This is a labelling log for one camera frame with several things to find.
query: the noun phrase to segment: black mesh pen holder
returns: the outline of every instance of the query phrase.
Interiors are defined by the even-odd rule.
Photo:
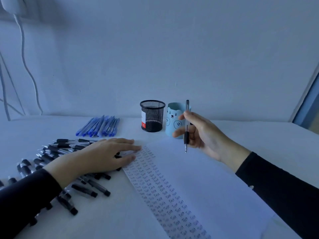
[[[142,101],[140,106],[142,108],[142,129],[147,132],[159,132],[162,130],[165,103],[156,100],[146,100]]]

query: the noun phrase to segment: blue bear pen holder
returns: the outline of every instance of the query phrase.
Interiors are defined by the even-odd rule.
[[[178,120],[178,117],[183,114],[183,112],[186,110],[186,104],[179,103],[179,102],[173,102],[169,103],[167,105],[167,114],[166,114],[166,129],[165,133],[168,136],[172,136],[173,132],[175,132],[176,129],[185,126],[186,120]],[[176,139],[182,139],[183,135],[177,137]]]

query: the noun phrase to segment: pile of black pens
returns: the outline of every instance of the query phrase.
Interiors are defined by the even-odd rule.
[[[119,118],[115,118],[114,116],[102,116],[102,117],[93,117],[88,123],[78,130],[75,135],[76,136],[90,136],[90,137],[103,137],[109,136],[113,137],[117,133],[117,127],[120,123]]]
[[[37,154],[38,158],[35,158],[33,161],[27,159],[22,159],[20,163],[17,164],[17,169],[22,178],[29,176],[34,173],[36,170],[41,169],[54,159],[71,152],[81,150],[88,145],[94,143],[93,140],[77,139],[77,140],[68,140],[68,139],[57,139],[54,143],[49,144],[48,146],[43,146],[43,149],[40,149],[40,152]],[[119,153],[115,155],[115,158],[120,158]],[[74,181],[71,185],[67,186],[65,189],[62,189],[62,192],[56,197],[56,200],[65,207],[72,215],[76,215],[78,210],[75,208],[74,203],[71,200],[71,195],[69,194],[70,190],[76,190],[80,195],[85,197],[97,197],[98,193],[93,189],[102,192],[104,195],[109,197],[111,195],[110,191],[104,188],[102,185],[97,183],[95,180],[104,178],[110,180],[111,177],[107,173],[91,173],[85,174],[79,178],[77,181],[80,181],[82,184],[76,183]],[[16,178],[8,178],[8,186],[17,182]],[[0,189],[4,187],[4,184],[0,180]],[[50,210],[52,204],[49,203],[46,205],[46,209]],[[37,223],[36,217],[30,221],[30,225],[33,226]]]

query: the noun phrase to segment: right hand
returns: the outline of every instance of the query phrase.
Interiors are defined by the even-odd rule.
[[[188,129],[191,148],[200,148],[211,158],[225,163],[234,172],[250,154],[248,149],[231,140],[210,120],[197,113],[185,111],[178,119],[186,119],[193,124]],[[181,127],[172,136],[176,138],[184,133],[185,127]]]

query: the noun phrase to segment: pen holder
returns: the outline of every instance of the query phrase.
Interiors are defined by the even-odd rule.
[[[147,132],[159,132],[163,128],[165,103],[146,100],[140,103],[142,108],[142,129]]]
[[[173,132],[178,128],[185,126],[186,120],[179,120],[178,117],[184,113],[186,110],[186,104],[173,102],[167,105],[167,116],[166,116],[166,130],[165,133],[168,136],[172,136]],[[182,139],[183,135],[177,137],[176,139]]]

